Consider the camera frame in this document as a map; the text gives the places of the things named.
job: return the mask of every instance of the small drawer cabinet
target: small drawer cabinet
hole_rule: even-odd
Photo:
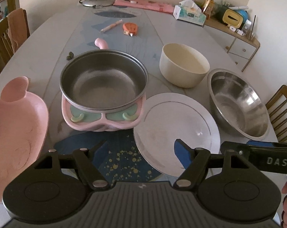
[[[257,39],[249,41],[213,18],[205,22],[204,29],[228,53],[242,72],[260,48]]]

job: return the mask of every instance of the pink pen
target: pink pen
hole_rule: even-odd
[[[101,33],[106,32],[107,30],[112,29],[113,27],[119,25],[119,24],[122,23],[122,22],[123,22],[123,20],[119,20],[119,21],[117,21],[117,22],[115,22],[115,23],[113,23],[113,24],[111,24],[111,25],[109,25],[109,26],[107,26],[107,27],[101,29],[100,32],[101,32]]]

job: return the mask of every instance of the pink plate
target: pink plate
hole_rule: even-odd
[[[36,161],[46,137],[47,106],[28,84],[27,77],[15,78],[0,97],[0,202],[4,188]]]

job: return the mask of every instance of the pink cloth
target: pink cloth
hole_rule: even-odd
[[[8,36],[14,53],[27,39],[27,25],[22,8],[12,11],[8,16]]]
[[[174,7],[170,4],[155,3],[147,0],[115,0],[114,5],[143,8],[170,14],[173,14],[174,11]]]

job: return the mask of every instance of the white table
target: white table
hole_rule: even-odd
[[[69,51],[75,55],[95,49],[91,42],[99,37],[99,30],[110,21],[119,19],[94,15],[95,12],[119,10],[135,15],[124,21],[133,21],[139,25],[136,37],[121,36],[121,28],[114,28],[106,37],[110,48],[126,51],[141,60],[148,69],[150,82],[147,96],[173,91],[190,96],[210,111],[209,92],[206,78],[193,89],[181,89],[168,83],[161,76],[158,61],[161,48],[168,43],[183,43],[201,52],[209,61],[210,69],[224,68],[242,75],[240,70],[225,51],[202,28],[190,23],[177,21],[173,16],[141,9],[104,9],[75,6],[63,13],[55,14],[40,26],[14,54],[0,74],[0,93],[11,79],[18,76],[30,78],[29,91],[41,96],[50,110],[50,124],[44,151],[59,140],[74,133],[63,121],[60,113],[59,74],[67,64]],[[271,130],[265,141],[277,141],[274,130]],[[244,137],[231,136],[220,130],[221,142],[247,142]],[[282,188],[286,176],[265,173],[279,188]],[[0,205],[0,226],[9,219],[5,209]]]

